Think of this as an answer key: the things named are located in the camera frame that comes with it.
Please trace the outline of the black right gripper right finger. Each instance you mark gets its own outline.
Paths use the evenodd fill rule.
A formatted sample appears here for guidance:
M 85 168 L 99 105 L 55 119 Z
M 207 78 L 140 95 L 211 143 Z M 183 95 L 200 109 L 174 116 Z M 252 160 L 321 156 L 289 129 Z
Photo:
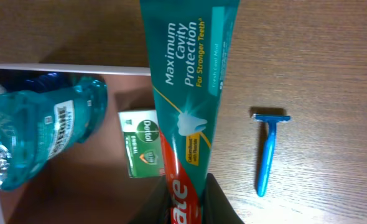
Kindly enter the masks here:
M 244 224 L 213 174 L 208 173 L 203 193 L 203 224 Z

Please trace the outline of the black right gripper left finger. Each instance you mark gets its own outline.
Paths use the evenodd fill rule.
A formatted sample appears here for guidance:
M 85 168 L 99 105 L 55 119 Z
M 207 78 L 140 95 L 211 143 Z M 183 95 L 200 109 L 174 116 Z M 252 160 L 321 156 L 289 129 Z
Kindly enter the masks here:
M 171 203 L 167 181 L 163 176 L 129 224 L 170 224 Z

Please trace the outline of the green white soap bar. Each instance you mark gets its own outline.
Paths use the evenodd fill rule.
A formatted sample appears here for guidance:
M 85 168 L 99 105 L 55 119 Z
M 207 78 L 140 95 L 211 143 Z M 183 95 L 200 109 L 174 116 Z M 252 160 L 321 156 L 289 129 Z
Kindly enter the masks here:
M 131 178 L 165 174 L 159 125 L 155 110 L 118 113 Z

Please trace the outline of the blue disposable razor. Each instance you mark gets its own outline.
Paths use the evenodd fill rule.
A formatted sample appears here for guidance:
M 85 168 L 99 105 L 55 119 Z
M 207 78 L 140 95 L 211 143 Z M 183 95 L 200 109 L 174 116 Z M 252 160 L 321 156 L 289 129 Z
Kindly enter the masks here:
M 291 117 L 288 115 L 253 114 L 253 120 L 267 124 L 267 138 L 264 142 L 258 174 L 258 182 L 256 185 L 257 195 L 259 197 L 263 197 L 267 191 L 267 185 L 276 147 L 277 124 L 289 122 Z

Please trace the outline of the blue mouthwash bottle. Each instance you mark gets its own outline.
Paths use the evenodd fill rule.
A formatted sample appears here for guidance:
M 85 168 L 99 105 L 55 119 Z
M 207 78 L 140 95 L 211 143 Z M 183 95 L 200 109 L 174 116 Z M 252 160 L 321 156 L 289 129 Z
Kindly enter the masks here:
M 106 83 L 83 77 L 67 88 L 0 94 L 0 190 L 14 190 L 48 160 L 85 142 L 101 126 Z

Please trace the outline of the green red toothpaste tube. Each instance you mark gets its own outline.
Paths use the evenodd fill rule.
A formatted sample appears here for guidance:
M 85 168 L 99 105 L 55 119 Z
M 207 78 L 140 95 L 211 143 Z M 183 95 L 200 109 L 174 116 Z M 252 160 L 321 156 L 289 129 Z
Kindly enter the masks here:
M 142 0 L 172 223 L 202 223 L 238 0 Z

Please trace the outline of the white cardboard box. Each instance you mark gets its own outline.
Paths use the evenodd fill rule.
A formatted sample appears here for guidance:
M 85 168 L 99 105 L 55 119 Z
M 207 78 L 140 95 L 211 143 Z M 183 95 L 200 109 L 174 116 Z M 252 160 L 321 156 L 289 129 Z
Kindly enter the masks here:
M 108 86 L 105 121 L 85 143 L 52 159 L 30 182 L 13 191 L 0 191 L 0 223 L 129 223 L 161 177 L 129 177 L 118 113 L 153 107 L 150 70 L 0 63 L 0 83 L 38 72 L 103 78 Z

